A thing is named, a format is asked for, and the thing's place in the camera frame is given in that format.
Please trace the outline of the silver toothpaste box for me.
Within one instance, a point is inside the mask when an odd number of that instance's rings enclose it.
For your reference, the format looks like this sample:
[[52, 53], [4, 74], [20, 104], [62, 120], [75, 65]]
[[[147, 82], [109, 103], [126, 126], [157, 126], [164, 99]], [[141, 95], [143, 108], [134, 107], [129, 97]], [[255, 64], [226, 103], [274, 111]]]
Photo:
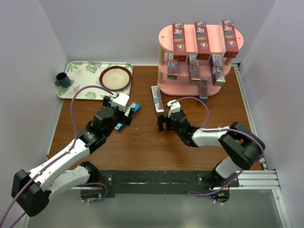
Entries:
[[198, 85], [200, 82], [200, 69], [199, 61], [196, 59], [195, 54], [189, 54], [188, 70], [190, 83]]
[[163, 113], [165, 109], [164, 109], [162, 95], [159, 86], [158, 85], [151, 86], [151, 91], [152, 91], [152, 99], [153, 99], [153, 104], [156, 114]]
[[213, 85], [222, 86], [226, 82], [223, 72], [222, 56], [212, 54], [209, 59], [209, 65]]
[[173, 54], [168, 52], [168, 74], [167, 78], [169, 80], [176, 80], [178, 77], [178, 62], [174, 61]]
[[201, 80], [199, 82], [199, 99], [205, 103], [208, 101], [208, 98], [208, 82]]

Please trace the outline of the blue toothpaste box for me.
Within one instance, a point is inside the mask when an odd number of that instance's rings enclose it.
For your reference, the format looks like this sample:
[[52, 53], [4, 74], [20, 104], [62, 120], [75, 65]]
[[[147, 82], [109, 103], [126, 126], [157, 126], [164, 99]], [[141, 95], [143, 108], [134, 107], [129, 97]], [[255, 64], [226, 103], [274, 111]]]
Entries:
[[[126, 109], [125, 116], [129, 115], [129, 112], [130, 112], [130, 110], [132, 108], [134, 109], [134, 114], [135, 114], [135, 113], [137, 113], [140, 110], [141, 106], [138, 103], [136, 103], [136, 102], [132, 102], [129, 105], [129, 107]], [[125, 126], [126, 126], [126, 124], [124, 124], [124, 123], [118, 123], [116, 125], [115, 129], [120, 132]]]

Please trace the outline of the red toothpaste box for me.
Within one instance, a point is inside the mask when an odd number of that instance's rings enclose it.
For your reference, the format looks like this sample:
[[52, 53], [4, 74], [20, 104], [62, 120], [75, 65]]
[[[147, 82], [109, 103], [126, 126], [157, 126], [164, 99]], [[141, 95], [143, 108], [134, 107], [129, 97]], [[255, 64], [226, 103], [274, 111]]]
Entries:
[[195, 22], [195, 37], [197, 43], [197, 57], [198, 60], [209, 60], [211, 51], [208, 37], [208, 30], [206, 22]]
[[185, 29], [183, 23], [172, 23], [173, 60], [185, 62], [187, 58]]
[[239, 53], [237, 36], [234, 22], [232, 20], [222, 20], [223, 33], [223, 57], [235, 58]]

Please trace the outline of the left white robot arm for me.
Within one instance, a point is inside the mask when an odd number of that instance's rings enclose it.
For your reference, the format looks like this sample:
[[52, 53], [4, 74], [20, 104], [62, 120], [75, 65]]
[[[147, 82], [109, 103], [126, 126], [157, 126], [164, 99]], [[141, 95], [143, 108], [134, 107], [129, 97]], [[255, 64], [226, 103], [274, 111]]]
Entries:
[[93, 120], [68, 146], [40, 166], [30, 171], [21, 169], [14, 175], [11, 196], [25, 214], [36, 216], [52, 197], [69, 188], [97, 184], [98, 170], [90, 162], [73, 171], [68, 169], [105, 144], [118, 124], [131, 124], [134, 111], [126, 108], [129, 99], [125, 94], [105, 96]]

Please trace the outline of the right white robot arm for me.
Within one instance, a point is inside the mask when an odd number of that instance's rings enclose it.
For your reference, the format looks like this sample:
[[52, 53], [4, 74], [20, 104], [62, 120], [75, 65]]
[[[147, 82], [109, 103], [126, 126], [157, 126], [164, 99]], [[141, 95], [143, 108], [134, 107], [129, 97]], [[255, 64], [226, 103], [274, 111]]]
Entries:
[[265, 144], [240, 122], [231, 126], [205, 129], [191, 125], [183, 111], [157, 116], [158, 131], [175, 132], [188, 147], [218, 146], [222, 147], [228, 157], [220, 161], [215, 168], [203, 178], [209, 188], [221, 187], [237, 171], [249, 170], [264, 155]]

